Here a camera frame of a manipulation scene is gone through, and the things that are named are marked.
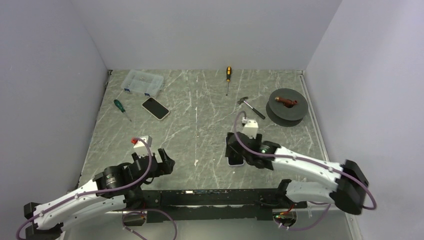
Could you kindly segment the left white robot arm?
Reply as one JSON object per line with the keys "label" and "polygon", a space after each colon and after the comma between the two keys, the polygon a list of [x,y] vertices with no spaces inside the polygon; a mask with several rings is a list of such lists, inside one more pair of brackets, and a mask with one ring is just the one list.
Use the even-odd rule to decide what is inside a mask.
{"label": "left white robot arm", "polygon": [[141,186],[151,184],[154,178],[170,175],[176,164],[163,148],[158,149],[158,153],[161,162],[157,162],[154,154],[139,156],[134,152],[133,162],[106,167],[84,185],[56,200],[26,204],[25,239],[55,240],[72,223],[109,211],[146,207]]}

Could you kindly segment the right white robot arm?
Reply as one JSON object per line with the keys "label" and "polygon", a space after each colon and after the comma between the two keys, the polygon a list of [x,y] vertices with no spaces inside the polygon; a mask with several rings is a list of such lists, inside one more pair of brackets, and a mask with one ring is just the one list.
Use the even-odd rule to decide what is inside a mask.
{"label": "right white robot arm", "polygon": [[360,215],[365,198],[371,193],[369,181],[359,165],[352,160],[343,164],[311,158],[294,152],[280,144],[262,141],[262,135],[250,138],[241,132],[228,132],[225,137],[225,156],[229,161],[245,161],[257,169],[291,171],[308,179],[307,182],[283,179],[275,194],[276,203],[287,208],[299,202],[334,204],[341,211]]}

